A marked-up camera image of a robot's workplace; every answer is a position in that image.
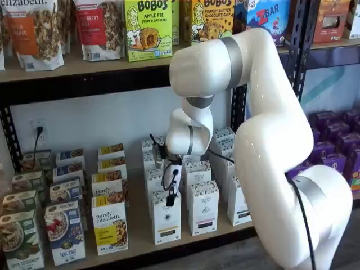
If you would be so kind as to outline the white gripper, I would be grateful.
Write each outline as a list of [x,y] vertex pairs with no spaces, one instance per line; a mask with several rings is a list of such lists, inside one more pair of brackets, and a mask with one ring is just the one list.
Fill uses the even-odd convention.
[[182,159],[177,158],[169,163],[168,168],[168,195],[166,197],[166,207],[172,207],[177,197],[181,181]]

